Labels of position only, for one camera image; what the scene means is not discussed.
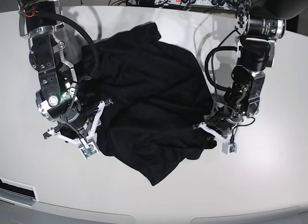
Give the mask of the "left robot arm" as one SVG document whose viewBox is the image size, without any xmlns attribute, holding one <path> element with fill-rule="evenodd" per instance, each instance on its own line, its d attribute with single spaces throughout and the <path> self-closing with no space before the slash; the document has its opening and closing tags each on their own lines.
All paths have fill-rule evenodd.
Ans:
<svg viewBox="0 0 308 224">
<path fill-rule="evenodd" d="M 272 67 L 275 46 L 284 36 L 286 22 L 308 7 L 308 0 L 232 0 L 238 26 L 236 46 L 214 48 L 205 59 L 205 75 L 215 92 L 224 92 L 217 112 L 209 116 L 206 126 L 223 138 L 231 136 L 235 143 L 237 129 L 243 117 L 253 119 L 258 112 L 260 93 L 265 81 L 264 70 Z M 236 64 L 231 73 L 231 87 L 218 85 L 214 71 L 214 56 L 220 51 L 235 51 Z"/>
</svg>

